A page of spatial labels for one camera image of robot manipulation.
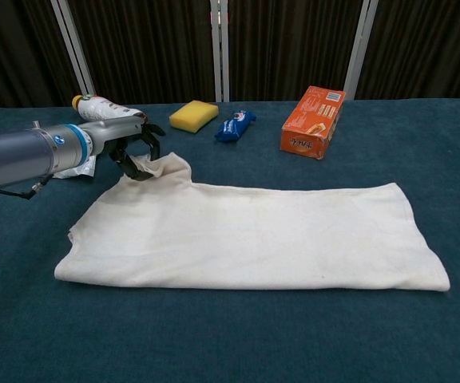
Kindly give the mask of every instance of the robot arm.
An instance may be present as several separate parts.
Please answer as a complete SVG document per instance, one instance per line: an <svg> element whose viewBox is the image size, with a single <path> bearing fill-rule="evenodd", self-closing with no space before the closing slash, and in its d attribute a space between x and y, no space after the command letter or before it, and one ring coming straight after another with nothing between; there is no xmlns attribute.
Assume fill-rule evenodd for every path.
<svg viewBox="0 0 460 383"><path fill-rule="evenodd" d="M47 128L36 124L32 129L0 134L0 187L41 177L34 186L34 195L55 172L75 168L102 153L108 153L130 178L146 180L152 175L140 171L125 149L130 142L143 140L150 147L152 160L159 158L160 145L153 133L165 134L158 126L148 124L146 117L127 116Z"/></svg>

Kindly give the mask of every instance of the blue snack package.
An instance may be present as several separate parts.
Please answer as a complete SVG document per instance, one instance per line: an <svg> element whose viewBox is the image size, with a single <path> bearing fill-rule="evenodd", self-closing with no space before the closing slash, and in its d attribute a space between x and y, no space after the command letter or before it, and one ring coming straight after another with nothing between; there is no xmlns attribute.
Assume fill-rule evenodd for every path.
<svg viewBox="0 0 460 383"><path fill-rule="evenodd" d="M237 141L246 131L250 122L256 120L256 116L246 110L234 113L233 118L226 120L220 125L218 133L214 136L218 141Z"/></svg>

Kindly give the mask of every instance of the yellow sponge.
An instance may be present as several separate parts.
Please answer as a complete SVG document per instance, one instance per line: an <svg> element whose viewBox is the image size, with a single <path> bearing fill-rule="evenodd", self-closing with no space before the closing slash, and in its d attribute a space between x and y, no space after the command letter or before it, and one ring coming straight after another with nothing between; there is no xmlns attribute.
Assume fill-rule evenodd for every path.
<svg viewBox="0 0 460 383"><path fill-rule="evenodd" d="M174 128L196 133L219 112L217 105L191 101L169 117L169 124Z"/></svg>

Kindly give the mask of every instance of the black cable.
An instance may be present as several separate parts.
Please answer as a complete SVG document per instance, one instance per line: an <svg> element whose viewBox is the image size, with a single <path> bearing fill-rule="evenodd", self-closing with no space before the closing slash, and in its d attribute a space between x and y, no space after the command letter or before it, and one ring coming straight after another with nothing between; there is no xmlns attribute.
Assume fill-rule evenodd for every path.
<svg viewBox="0 0 460 383"><path fill-rule="evenodd" d="M14 192L14 191L8 191L8 190L3 190L0 189L0 194L3 195L11 195L13 197L19 197L23 199L31 199L35 194L37 194L44 186L47 185L47 183L50 181L50 179L53 178L52 174L49 174L45 177L42 177L33 187L31 188L30 191L26 192Z"/></svg>

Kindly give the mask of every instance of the bottle cap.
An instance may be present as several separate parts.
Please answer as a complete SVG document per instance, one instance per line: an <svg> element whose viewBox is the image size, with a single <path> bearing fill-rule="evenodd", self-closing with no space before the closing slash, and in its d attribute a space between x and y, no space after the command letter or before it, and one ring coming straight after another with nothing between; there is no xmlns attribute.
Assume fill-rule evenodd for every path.
<svg viewBox="0 0 460 383"><path fill-rule="evenodd" d="M79 100L82 99L83 96L76 96L72 99L72 107L77 110L77 104L79 103Z"/></svg>

